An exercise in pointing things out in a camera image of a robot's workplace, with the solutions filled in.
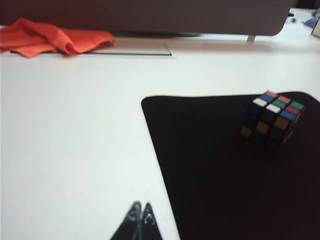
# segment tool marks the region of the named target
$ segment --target cloth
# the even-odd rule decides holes
[[[22,17],[0,29],[1,52],[12,50],[27,58],[53,50],[68,55],[80,54],[106,42],[114,43],[108,31],[70,30]]]

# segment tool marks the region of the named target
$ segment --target black object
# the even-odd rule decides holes
[[[111,240],[142,240],[141,236],[141,203],[135,201],[126,213],[121,225]]]
[[[151,204],[135,201],[110,240],[162,240]]]
[[[0,25],[20,17],[62,28],[275,35],[293,0],[3,0]]]
[[[181,240],[320,239],[320,103],[277,152],[240,136],[259,95],[152,96],[142,108]]]

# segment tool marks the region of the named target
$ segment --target blue object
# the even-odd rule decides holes
[[[267,103],[270,103],[274,99],[273,97],[271,97],[267,94],[263,94],[259,98],[262,100],[265,100]]]
[[[255,129],[257,125],[257,119],[254,116],[247,115],[244,118],[243,124],[251,129]]]
[[[262,110],[262,107],[255,104],[255,103],[251,103],[248,109],[248,113],[254,116],[259,116],[260,112]]]
[[[313,18],[305,21],[303,24],[313,29],[317,24],[318,18],[318,16],[314,16]]]
[[[284,117],[284,118],[286,118],[286,119],[289,119],[289,120],[291,120],[291,121],[295,118],[295,115],[293,115],[291,112],[288,112],[288,111],[286,111],[286,110],[282,111],[282,112],[280,113],[280,116],[282,116],[282,117]]]

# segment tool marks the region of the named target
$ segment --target blue sticker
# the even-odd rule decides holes
[[[247,115],[244,118],[244,125],[251,129],[255,129],[257,125],[257,119],[254,116]]]
[[[262,107],[255,104],[255,103],[251,103],[248,109],[248,113],[251,115],[255,115],[255,116],[259,116],[260,112],[262,110]]]
[[[267,94],[263,94],[259,98],[265,100],[267,103],[270,103],[274,99],[272,96],[269,96]]]
[[[295,118],[295,115],[292,114],[291,112],[288,112],[286,110],[283,110],[281,113],[280,113],[280,116],[286,118],[286,119],[289,119],[289,120],[293,120]]]

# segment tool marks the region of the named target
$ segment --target green sticker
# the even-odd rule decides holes
[[[286,106],[286,104],[283,101],[280,101],[280,100],[274,100],[273,104],[278,106],[279,108],[282,108],[282,109]]]
[[[304,105],[297,101],[293,101],[290,105],[300,110],[304,108]]]
[[[258,144],[262,144],[265,140],[265,135],[263,135],[260,132],[255,131],[254,133],[252,133],[251,139]]]
[[[270,138],[272,138],[273,140],[276,140],[278,142],[280,142],[282,140],[282,137],[283,137],[284,133],[277,129],[277,128],[272,128],[271,131],[270,131]]]
[[[261,119],[262,119],[262,121],[264,121],[264,122],[266,122],[266,123],[268,123],[268,124],[271,124],[271,123],[274,121],[275,116],[276,116],[275,113],[273,113],[272,111],[269,111],[269,110],[265,109],[265,110],[263,111],[263,113],[262,113]]]

